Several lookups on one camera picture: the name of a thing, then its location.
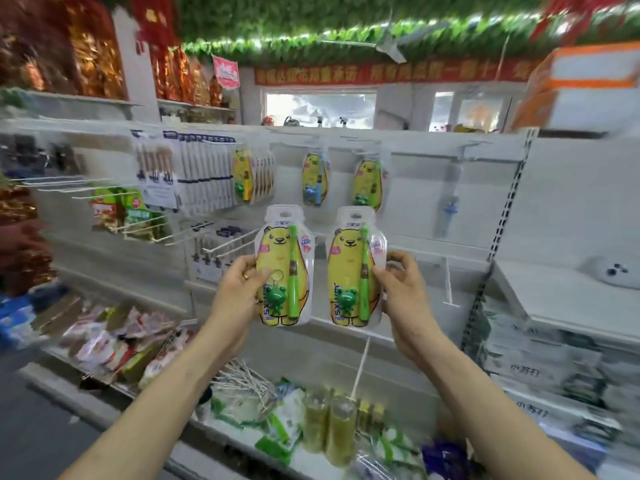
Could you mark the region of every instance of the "red banner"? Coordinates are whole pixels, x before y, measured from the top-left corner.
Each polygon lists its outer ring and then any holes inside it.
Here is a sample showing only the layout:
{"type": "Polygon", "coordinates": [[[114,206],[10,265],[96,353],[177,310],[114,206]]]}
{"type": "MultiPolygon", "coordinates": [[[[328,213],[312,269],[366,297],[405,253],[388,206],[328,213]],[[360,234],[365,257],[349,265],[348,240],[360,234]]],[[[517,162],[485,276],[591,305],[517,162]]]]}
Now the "red banner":
{"type": "Polygon", "coordinates": [[[213,56],[213,71],[220,86],[225,89],[235,89],[240,87],[240,74],[238,63],[231,62],[222,57],[213,56]]]}
{"type": "MultiPolygon", "coordinates": [[[[526,82],[541,60],[507,59],[497,80],[526,82]]],[[[406,64],[351,64],[255,69],[258,86],[376,86],[398,82],[488,82],[498,62],[464,59],[406,64]]]]}

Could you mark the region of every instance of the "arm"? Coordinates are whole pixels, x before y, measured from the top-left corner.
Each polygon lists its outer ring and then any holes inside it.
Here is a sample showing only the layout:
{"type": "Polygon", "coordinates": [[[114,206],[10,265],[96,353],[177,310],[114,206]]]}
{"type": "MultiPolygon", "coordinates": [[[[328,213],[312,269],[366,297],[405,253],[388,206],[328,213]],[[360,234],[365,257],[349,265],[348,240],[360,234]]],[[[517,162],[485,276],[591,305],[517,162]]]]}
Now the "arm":
{"type": "Polygon", "coordinates": [[[245,281],[243,257],[226,273],[211,316],[196,338],[59,480],[152,480],[180,437],[200,396],[242,345],[266,275],[245,281]]]}
{"type": "Polygon", "coordinates": [[[418,265],[392,251],[374,272],[387,291],[385,311],[398,349],[420,368],[495,480],[593,480],[443,334],[431,315],[418,265]]]}

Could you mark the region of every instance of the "window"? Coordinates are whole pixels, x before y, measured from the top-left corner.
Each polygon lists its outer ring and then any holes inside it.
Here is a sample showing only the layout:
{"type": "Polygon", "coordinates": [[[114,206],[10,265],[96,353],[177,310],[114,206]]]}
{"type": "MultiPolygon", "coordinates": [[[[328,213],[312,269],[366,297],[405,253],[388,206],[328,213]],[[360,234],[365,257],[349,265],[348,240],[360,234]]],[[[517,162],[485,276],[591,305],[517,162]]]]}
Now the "window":
{"type": "Polygon", "coordinates": [[[502,109],[502,97],[465,99],[460,106],[458,122],[469,128],[493,131],[498,127],[498,117],[502,109]]]}
{"type": "Polygon", "coordinates": [[[436,93],[429,131],[446,131],[453,104],[453,93],[436,93]]]}
{"type": "Polygon", "coordinates": [[[372,129],[376,93],[267,93],[265,104],[265,113],[273,117],[274,126],[282,126],[291,117],[300,126],[316,127],[318,117],[322,117],[324,128],[341,127],[343,118],[347,128],[372,129]]]}

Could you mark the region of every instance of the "floor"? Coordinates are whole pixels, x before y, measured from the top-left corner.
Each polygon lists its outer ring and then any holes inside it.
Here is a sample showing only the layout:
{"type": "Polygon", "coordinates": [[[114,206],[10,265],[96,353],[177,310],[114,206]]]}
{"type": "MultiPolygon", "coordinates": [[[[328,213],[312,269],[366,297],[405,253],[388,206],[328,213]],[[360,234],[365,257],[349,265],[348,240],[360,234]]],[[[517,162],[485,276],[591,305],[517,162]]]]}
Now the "floor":
{"type": "MultiPolygon", "coordinates": [[[[41,352],[0,355],[0,478],[54,480],[100,435],[25,386],[15,371],[41,352]]],[[[178,477],[163,471],[159,480],[178,477]]]]}

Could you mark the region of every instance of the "ceiling fan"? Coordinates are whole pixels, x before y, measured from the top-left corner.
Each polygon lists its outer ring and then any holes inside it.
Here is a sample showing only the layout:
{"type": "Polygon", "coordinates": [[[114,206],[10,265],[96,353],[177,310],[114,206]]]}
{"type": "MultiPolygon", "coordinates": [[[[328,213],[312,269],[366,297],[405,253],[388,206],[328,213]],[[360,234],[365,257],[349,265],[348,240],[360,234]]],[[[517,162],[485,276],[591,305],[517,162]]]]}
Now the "ceiling fan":
{"type": "Polygon", "coordinates": [[[426,27],[420,28],[407,35],[402,35],[402,37],[396,38],[391,34],[391,25],[392,25],[391,15],[392,15],[392,12],[389,13],[389,21],[387,23],[387,26],[385,27],[385,30],[382,32],[382,37],[380,38],[380,40],[378,40],[375,43],[354,42],[354,41],[347,41],[347,40],[327,40],[327,39],[320,39],[318,41],[323,43],[338,43],[340,45],[357,45],[359,47],[372,47],[372,48],[375,48],[378,52],[382,52],[383,54],[386,54],[389,57],[391,57],[394,60],[394,62],[396,62],[397,64],[404,64],[406,62],[406,59],[404,58],[404,55],[402,54],[402,52],[400,52],[400,49],[398,49],[398,46],[407,45],[413,42],[418,42],[423,38],[425,38],[428,34],[436,30],[445,29],[451,24],[450,22],[437,22],[432,25],[427,25],[426,27]]]}

